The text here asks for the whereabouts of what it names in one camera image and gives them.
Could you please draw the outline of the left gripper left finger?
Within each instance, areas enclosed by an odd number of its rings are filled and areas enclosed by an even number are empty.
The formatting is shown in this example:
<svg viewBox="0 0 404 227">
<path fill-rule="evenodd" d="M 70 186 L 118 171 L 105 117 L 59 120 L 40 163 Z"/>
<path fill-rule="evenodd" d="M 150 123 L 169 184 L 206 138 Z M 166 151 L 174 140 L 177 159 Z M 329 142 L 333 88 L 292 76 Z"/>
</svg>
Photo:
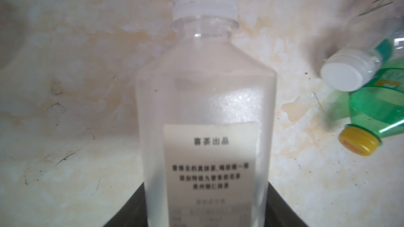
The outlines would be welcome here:
<svg viewBox="0 0 404 227">
<path fill-rule="evenodd" d="M 104 227 L 148 227 L 144 184 L 140 185 Z"/>
</svg>

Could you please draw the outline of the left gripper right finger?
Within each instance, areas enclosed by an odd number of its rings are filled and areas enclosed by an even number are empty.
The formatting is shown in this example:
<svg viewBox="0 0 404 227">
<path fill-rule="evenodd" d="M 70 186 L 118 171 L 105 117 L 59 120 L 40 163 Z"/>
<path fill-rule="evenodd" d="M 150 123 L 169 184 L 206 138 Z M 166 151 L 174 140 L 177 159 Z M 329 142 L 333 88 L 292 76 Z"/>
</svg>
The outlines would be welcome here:
<svg viewBox="0 0 404 227">
<path fill-rule="evenodd" d="M 308 227 L 270 182 L 268 183 L 264 227 Z"/>
</svg>

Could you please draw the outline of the square frosted white-label bottle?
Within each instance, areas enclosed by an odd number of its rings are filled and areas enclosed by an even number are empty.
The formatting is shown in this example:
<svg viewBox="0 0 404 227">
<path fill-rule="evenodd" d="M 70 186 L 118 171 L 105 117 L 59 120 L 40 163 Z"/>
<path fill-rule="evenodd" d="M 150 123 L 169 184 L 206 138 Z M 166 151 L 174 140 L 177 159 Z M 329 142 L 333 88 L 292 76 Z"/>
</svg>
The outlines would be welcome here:
<svg viewBox="0 0 404 227">
<path fill-rule="evenodd" d="M 276 71 L 231 41 L 238 0 L 173 0 L 177 43 L 136 75 L 150 227 L 262 227 Z"/>
</svg>

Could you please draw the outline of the green soda bottle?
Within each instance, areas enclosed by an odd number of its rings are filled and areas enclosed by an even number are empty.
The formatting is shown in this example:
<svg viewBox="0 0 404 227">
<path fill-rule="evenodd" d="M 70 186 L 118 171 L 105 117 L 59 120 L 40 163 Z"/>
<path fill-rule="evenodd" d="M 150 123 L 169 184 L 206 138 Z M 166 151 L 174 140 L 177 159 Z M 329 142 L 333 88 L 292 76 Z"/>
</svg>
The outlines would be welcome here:
<svg viewBox="0 0 404 227">
<path fill-rule="evenodd" d="M 364 87 L 340 92 L 323 111 L 327 129 L 349 118 L 338 136 L 351 152 L 370 156 L 383 139 L 404 133 L 404 59 L 387 62 Z"/>
</svg>

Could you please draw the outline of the green-label clear white-cap bottle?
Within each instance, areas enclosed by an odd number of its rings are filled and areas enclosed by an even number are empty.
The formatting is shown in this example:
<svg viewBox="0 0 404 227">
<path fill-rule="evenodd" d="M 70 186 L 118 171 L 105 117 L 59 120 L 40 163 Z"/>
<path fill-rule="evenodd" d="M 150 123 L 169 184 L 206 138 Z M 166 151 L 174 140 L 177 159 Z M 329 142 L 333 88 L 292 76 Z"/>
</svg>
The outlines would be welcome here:
<svg viewBox="0 0 404 227">
<path fill-rule="evenodd" d="M 366 85 L 391 59 L 404 54 L 404 0 L 375 0 L 348 22 L 342 47 L 320 69 L 332 88 Z"/>
</svg>

